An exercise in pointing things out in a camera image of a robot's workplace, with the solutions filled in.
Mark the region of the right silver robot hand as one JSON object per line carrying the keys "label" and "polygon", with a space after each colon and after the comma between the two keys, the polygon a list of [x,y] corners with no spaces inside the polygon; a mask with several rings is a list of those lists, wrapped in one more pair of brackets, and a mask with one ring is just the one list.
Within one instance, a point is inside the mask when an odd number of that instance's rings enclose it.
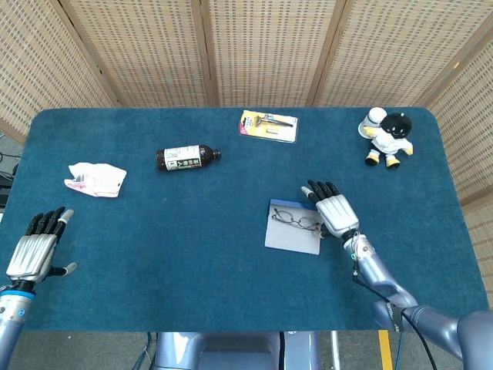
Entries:
{"label": "right silver robot hand", "polygon": [[320,236],[333,236],[343,241],[359,231],[359,219],[347,198],[331,182],[308,180],[308,187],[300,189],[319,213],[322,226]]}

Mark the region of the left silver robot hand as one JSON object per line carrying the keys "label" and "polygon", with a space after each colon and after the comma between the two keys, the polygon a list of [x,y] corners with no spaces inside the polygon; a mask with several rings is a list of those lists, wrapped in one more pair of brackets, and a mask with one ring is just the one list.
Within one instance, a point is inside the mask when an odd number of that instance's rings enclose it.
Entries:
{"label": "left silver robot hand", "polygon": [[6,275],[12,285],[20,281],[39,284],[47,277],[69,275],[78,267],[76,262],[65,267],[52,265],[57,245],[73,214],[74,210],[60,207],[32,218],[7,267]]}

